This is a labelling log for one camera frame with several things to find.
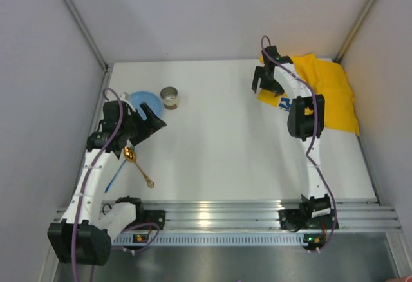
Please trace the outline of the metal cup brown base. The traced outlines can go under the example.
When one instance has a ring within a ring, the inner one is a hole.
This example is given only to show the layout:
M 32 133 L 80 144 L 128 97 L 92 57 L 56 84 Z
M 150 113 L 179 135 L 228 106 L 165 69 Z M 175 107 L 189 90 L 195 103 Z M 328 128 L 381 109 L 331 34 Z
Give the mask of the metal cup brown base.
M 168 110 L 176 109 L 180 103 L 179 92 L 172 86 L 164 87 L 160 91 L 160 97 L 164 107 Z

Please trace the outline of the yellow Pikachu cloth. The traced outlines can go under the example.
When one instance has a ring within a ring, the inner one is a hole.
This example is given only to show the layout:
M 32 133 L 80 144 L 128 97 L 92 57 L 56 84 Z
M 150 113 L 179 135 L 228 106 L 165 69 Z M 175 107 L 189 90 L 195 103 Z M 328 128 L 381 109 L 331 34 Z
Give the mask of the yellow Pikachu cloth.
M 293 56 L 296 72 L 325 98 L 325 127 L 360 135 L 355 114 L 355 95 L 340 64 L 319 59 L 311 53 Z

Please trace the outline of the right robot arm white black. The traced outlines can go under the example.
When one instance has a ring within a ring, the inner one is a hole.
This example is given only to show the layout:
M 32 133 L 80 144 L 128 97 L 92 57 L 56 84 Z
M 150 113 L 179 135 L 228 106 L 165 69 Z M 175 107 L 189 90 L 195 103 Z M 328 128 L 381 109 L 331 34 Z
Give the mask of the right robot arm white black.
M 305 154 L 305 175 L 299 203 L 300 221 L 304 226 L 324 222 L 330 229 L 337 227 L 336 201 L 321 169 L 320 142 L 324 130 L 326 101 L 322 94 L 298 75 L 289 56 L 279 54 L 276 46 L 262 46 L 263 64 L 256 66 L 252 91 L 259 88 L 290 99 L 287 130 L 300 140 Z

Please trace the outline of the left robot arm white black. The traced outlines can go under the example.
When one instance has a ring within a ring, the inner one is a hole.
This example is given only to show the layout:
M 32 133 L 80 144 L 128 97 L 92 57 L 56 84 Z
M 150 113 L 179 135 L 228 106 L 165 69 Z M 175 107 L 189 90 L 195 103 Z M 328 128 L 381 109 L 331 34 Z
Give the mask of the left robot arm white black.
M 140 198 L 127 190 L 133 175 L 126 155 L 166 127 L 146 103 L 107 101 L 103 117 L 86 141 L 80 180 L 68 208 L 48 228 L 48 239 L 61 263 L 105 265 L 114 240 L 137 225 L 150 229 L 164 211 L 147 217 Z

